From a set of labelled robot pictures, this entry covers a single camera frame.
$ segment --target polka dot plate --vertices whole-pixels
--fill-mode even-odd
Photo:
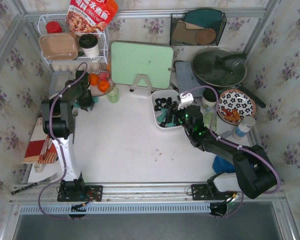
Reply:
[[[236,109],[240,114],[241,120],[244,119],[245,116],[254,117],[256,114],[255,102],[248,95],[238,89],[230,89],[221,93],[217,111],[219,117],[223,121],[231,125],[238,125],[240,121],[234,122],[225,119],[225,115],[227,114],[222,111],[223,108],[230,112],[232,112],[233,109]]]

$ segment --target black mounting plate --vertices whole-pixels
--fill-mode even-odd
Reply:
[[[233,192],[220,192],[218,195],[212,196],[208,190],[208,184],[192,184],[191,185],[192,200],[227,200],[234,194]]]
[[[58,202],[101,202],[103,186],[101,185],[86,185],[86,194],[81,191],[76,192],[61,192],[58,193]]]

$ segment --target cutting board stand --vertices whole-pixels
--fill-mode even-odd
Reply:
[[[138,83],[141,81],[141,80],[144,80],[146,85],[147,86],[138,86]],[[130,92],[134,92],[135,89],[148,89],[151,93],[153,93],[155,90],[154,88],[152,87],[151,85],[151,82],[149,80],[149,78],[147,77],[147,75],[144,75],[144,74],[138,74],[138,76],[136,76],[133,84],[131,85],[130,87]]]

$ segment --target red lid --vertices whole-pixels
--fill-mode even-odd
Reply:
[[[62,28],[60,24],[56,21],[50,21],[45,26],[46,31],[48,34],[56,34],[56,33],[62,33]]]

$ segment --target wooden coaster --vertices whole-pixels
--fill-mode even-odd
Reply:
[[[195,40],[200,45],[208,45],[216,39],[216,31],[212,28],[203,29],[197,33]]]

